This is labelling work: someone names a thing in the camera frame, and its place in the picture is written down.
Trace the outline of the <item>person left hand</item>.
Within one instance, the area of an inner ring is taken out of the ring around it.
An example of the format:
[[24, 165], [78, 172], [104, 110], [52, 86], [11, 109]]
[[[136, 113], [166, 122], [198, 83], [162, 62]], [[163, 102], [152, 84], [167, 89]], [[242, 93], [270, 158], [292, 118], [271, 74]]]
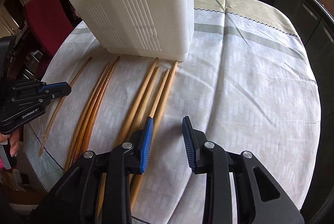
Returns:
[[16, 156], [19, 150], [19, 130], [11, 134], [1, 136], [1, 160], [6, 170], [12, 169], [17, 165]]

